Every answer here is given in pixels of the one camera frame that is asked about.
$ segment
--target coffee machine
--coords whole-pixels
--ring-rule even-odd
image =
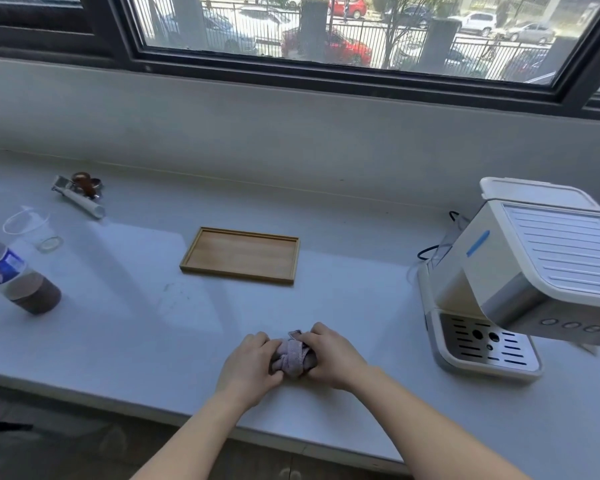
[[[418,270],[429,341],[445,369],[532,381],[532,336],[600,346],[600,206],[546,182],[480,186],[478,213]]]

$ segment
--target person's left hand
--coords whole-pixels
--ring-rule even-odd
[[[282,340],[270,340],[263,331],[248,334],[224,362],[216,393],[226,394],[247,411],[282,382],[284,373],[269,373],[271,356]]]

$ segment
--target white wall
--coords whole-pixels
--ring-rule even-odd
[[[484,176],[600,202],[600,122],[1,59],[0,148],[443,208]]]

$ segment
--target purple cloth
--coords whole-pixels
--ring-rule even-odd
[[[294,338],[298,333],[299,330],[291,331],[290,339],[282,339],[282,343],[272,357],[273,372],[282,371],[286,376],[297,378],[318,364],[315,352],[305,343]]]

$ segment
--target window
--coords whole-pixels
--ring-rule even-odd
[[[600,118],[600,0],[0,0],[0,56]]]

